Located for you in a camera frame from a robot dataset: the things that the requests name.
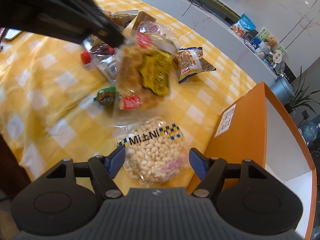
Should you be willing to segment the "yellow checkered tablecloth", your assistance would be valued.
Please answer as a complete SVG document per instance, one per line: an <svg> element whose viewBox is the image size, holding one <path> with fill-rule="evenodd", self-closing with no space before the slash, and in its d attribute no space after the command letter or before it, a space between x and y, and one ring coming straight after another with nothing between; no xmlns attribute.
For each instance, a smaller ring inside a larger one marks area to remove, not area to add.
<svg viewBox="0 0 320 240"><path fill-rule="evenodd" d="M170 28L184 47L200 46L216 67L171 80L163 115L180 126L188 147L204 151L220 114L255 82L212 42L180 20L140 0L95 0L107 11L139 10ZM23 33L1 52L1 135L29 178L63 158L76 162L115 147L112 111L93 101L105 77L80 60L80 45Z"/></svg>

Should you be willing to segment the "teddy bear toy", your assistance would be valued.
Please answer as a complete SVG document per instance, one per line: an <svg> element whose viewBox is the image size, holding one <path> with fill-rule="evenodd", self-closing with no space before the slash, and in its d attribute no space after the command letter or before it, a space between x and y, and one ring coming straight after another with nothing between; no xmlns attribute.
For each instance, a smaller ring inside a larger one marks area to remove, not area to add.
<svg viewBox="0 0 320 240"><path fill-rule="evenodd" d="M264 38L264 41L265 41L265 44L270 47L271 49L276 47L278 45L278 41L277 39L272 36L272 35L269 35L268 37L265 37Z"/></svg>

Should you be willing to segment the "pink pastry clear pack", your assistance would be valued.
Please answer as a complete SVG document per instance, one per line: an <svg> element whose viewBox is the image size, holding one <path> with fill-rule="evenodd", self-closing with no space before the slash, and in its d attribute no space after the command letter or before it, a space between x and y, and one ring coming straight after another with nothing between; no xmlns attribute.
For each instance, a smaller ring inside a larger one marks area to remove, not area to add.
<svg viewBox="0 0 320 240"><path fill-rule="evenodd" d="M150 21L144 21L139 24L135 37L148 36L153 40L172 40L175 35L166 27Z"/></svg>

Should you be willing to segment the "potted green plant right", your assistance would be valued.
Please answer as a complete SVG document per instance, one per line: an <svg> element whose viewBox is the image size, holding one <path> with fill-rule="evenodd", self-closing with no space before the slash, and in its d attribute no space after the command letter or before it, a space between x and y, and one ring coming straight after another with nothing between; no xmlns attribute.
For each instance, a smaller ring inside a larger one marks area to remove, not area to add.
<svg viewBox="0 0 320 240"><path fill-rule="evenodd" d="M302 67L300 67L300 76L298 79L298 87L294 89L294 97L286 105L285 109L289 114L292 114L299 107L306 107L311 110L313 113L316 111L311 106L311 103L316 103L319 105L319 102L315 100L312 96L319 93L318 90L309 91L310 85L305 87L305 81L307 77L307 71L305 74L302 73Z"/></svg>

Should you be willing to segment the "brown blue chip bag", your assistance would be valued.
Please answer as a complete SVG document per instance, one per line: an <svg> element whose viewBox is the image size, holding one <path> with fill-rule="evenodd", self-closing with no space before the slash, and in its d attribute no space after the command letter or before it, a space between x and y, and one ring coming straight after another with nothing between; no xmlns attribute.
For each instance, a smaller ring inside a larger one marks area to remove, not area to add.
<svg viewBox="0 0 320 240"><path fill-rule="evenodd" d="M202 47L181 48L176 53L174 60L178 67L178 83L183 83L202 72L216 71L216 68L203 58Z"/></svg>

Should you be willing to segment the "green candy tube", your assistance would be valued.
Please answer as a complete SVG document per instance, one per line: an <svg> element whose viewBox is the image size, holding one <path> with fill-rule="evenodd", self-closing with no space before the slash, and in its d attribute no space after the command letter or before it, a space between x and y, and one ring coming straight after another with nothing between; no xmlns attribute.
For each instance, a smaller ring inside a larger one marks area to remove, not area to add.
<svg viewBox="0 0 320 240"><path fill-rule="evenodd" d="M107 106L114 102L115 96L116 96L116 88L108 87L108 88L103 88L99 90L93 100L99 103L100 105Z"/></svg>

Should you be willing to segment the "red cap sauce bottle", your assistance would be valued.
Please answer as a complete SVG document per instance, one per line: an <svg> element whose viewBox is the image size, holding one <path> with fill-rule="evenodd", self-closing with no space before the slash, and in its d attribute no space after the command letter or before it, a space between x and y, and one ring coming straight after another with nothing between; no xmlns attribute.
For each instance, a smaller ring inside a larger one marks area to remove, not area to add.
<svg viewBox="0 0 320 240"><path fill-rule="evenodd" d="M80 59L83 64L89 64L94 59L99 57L105 58L115 54L115 49L108 44L101 44L99 46L93 46L90 50L82 51L80 53Z"/></svg>

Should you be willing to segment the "blue snack bag on counter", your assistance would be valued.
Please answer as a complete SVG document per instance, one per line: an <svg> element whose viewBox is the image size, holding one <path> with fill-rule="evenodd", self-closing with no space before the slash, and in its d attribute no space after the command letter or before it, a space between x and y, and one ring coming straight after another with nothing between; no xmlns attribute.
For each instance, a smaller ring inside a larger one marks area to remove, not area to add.
<svg viewBox="0 0 320 240"><path fill-rule="evenodd" d="M243 37L247 32L253 31L255 28L255 24L246 14L242 14L238 21L231 25L232 31L239 37Z"/></svg>

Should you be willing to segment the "MiNi white bean bag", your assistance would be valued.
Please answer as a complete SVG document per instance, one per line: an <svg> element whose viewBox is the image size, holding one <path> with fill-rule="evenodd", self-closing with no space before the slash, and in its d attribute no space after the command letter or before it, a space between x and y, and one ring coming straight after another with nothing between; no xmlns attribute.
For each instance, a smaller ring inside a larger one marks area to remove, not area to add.
<svg viewBox="0 0 320 240"><path fill-rule="evenodd" d="M153 118L130 124L116 142L125 147L127 174L146 187L167 183L189 166L183 132L174 122Z"/></svg>

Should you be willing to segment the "brown mushroom snack bag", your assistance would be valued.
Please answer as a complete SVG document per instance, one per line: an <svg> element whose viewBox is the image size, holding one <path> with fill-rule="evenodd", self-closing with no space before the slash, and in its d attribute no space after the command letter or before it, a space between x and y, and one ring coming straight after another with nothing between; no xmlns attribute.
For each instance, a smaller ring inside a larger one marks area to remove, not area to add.
<svg viewBox="0 0 320 240"><path fill-rule="evenodd" d="M119 28L125 29L138 15L138 10L106 11L104 14Z"/></svg>

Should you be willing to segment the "orange cardboard box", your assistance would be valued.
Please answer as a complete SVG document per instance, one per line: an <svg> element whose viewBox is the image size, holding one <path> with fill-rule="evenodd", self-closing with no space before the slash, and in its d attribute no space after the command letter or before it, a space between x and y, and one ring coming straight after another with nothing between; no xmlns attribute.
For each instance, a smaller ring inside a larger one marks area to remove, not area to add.
<svg viewBox="0 0 320 240"><path fill-rule="evenodd" d="M310 239L316 167L266 84L220 115L202 154L209 170L187 187L196 199L193 239Z"/></svg>

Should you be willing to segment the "grey metal trash can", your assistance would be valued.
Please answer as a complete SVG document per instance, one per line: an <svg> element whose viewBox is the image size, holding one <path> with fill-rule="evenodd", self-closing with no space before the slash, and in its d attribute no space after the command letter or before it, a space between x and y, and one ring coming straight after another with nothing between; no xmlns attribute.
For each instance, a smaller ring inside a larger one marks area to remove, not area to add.
<svg viewBox="0 0 320 240"><path fill-rule="evenodd" d="M283 105L295 97L293 88L285 77L278 77L270 89Z"/></svg>

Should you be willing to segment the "waffle pack yellow label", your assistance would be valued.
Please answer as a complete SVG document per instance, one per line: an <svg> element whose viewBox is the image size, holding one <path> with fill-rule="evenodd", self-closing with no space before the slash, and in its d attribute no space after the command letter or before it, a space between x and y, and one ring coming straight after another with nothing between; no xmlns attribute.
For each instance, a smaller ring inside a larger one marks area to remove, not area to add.
<svg viewBox="0 0 320 240"><path fill-rule="evenodd" d="M117 50L116 118L134 118L156 110L170 94L173 60L180 43L135 37L133 29Z"/></svg>

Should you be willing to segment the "water jug bottle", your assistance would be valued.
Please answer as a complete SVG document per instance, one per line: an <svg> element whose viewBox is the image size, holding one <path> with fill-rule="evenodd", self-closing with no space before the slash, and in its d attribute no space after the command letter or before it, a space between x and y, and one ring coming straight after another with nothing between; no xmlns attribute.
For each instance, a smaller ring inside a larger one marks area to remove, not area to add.
<svg viewBox="0 0 320 240"><path fill-rule="evenodd" d="M318 131L319 124L308 122L302 131L302 136L305 142L307 144L313 142L317 138Z"/></svg>

